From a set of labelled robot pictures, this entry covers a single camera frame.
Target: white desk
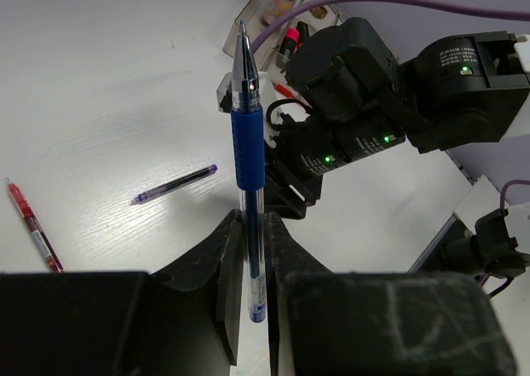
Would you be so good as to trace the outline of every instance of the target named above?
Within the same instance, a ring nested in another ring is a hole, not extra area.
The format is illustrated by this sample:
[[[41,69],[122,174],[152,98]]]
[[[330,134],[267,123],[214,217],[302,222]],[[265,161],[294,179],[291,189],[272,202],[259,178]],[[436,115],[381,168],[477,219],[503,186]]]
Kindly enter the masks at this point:
[[[66,270],[154,272],[238,206],[222,45],[248,0],[0,0],[0,176],[26,194]],[[216,163],[149,205],[139,191]],[[295,239],[336,271],[405,271],[470,186],[409,145],[325,177]],[[46,270],[0,190],[0,271]],[[267,374],[244,311],[235,374]]]

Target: purple cable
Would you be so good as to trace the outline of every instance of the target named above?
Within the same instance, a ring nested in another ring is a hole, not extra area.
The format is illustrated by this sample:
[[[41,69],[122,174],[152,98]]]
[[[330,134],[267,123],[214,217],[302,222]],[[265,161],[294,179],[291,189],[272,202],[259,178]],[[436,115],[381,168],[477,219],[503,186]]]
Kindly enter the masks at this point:
[[[479,279],[479,284],[483,287],[484,284],[488,281],[489,274],[482,274],[482,277]]]
[[[503,189],[500,191],[500,209],[504,209],[504,204],[506,203],[506,191],[510,186],[523,185],[530,186],[530,180],[510,180],[504,184]]]
[[[514,20],[520,22],[530,22],[530,12],[508,12],[504,10],[494,9],[479,9],[476,7],[467,7],[454,5],[451,3],[443,3],[428,0],[314,0],[308,3],[302,3],[298,7],[290,10],[284,15],[277,18],[273,24],[265,28],[261,34],[256,38],[252,44],[252,50],[255,53],[259,47],[270,37],[270,35],[281,27],[283,24],[291,20],[293,17],[314,9],[315,7],[326,6],[334,3],[346,2],[383,2],[383,3],[398,3],[401,5],[426,7],[427,9],[440,10],[442,12],[463,14],[466,16],[482,17],[482,18],[497,18],[499,20]]]

